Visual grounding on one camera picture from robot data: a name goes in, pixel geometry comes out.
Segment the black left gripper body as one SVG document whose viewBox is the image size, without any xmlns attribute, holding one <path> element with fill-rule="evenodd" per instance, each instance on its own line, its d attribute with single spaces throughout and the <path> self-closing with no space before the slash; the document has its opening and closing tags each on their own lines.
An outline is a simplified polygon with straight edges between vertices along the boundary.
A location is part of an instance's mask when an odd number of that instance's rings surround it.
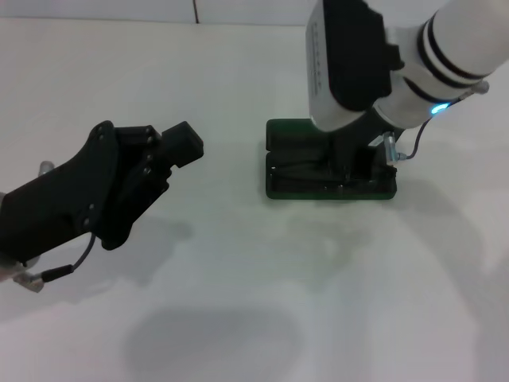
<svg viewBox="0 0 509 382">
<path fill-rule="evenodd" d="M 107 250 L 126 241 L 133 223 L 118 222 L 123 170 L 115 128 L 100 123 L 73 158 L 2 198 L 2 255 L 28 263 L 87 232 Z"/>
</svg>

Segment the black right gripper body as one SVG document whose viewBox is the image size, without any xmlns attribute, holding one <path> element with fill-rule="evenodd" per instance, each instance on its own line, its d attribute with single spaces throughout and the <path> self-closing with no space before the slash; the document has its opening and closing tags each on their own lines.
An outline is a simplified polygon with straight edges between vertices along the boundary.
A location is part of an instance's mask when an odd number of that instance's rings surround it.
<svg viewBox="0 0 509 382">
<path fill-rule="evenodd" d="M 358 149 L 368 147 L 387 131 L 394 132 L 396 139 L 402 134 L 402 128 L 387 122 L 375 108 L 371 108 L 354 122 L 331 133 L 332 159 L 352 160 Z"/>
</svg>

